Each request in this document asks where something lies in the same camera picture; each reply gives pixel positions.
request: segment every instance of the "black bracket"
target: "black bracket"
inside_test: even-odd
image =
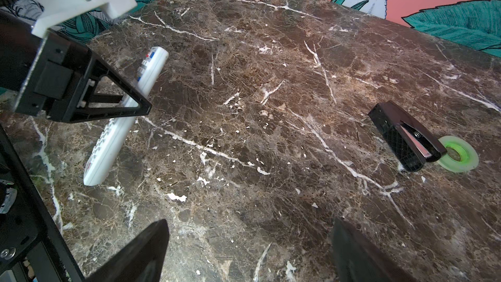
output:
[[[18,91],[14,111],[58,122],[84,122],[121,116],[144,116],[151,103],[88,47],[49,32],[40,40],[15,17],[0,11],[0,86]],[[95,93],[108,77],[137,107],[90,107],[120,103],[122,95]]]

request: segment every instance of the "stapler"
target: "stapler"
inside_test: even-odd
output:
[[[416,172],[426,162],[447,154],[447,149],[420,122],[396,103],[378,103],[369,116],[405,170]]]

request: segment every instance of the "bolt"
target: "bolt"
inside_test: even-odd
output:
[[[0,258],[4,258],[5,260],[9,260],[16,254],[16,248],[6,248],[0,252]]]

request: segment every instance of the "green tape roll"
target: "green tape roll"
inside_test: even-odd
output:
[[[438,139],[446,148],[454,149],[460,156],[460,160],[456,161],[449,155],[442,156],[437,162],[443,168],[460,173],[475,169],[479,165],[479,155],[475,149],[456,136],[444,136]]]

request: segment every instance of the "white remote control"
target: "white remote control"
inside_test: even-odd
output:
[[[165,49],[153,47],[141,63],[137,71],[139,78],[136,90],[144,97],[150,93],[168,57],[169,53]],[[123,107],[137,107],[138,103],[128,95],[124,95],[121,105]],[[135,116],[110,119],[85,165],[85,185],[98,185],[106,179],[135,120]]]

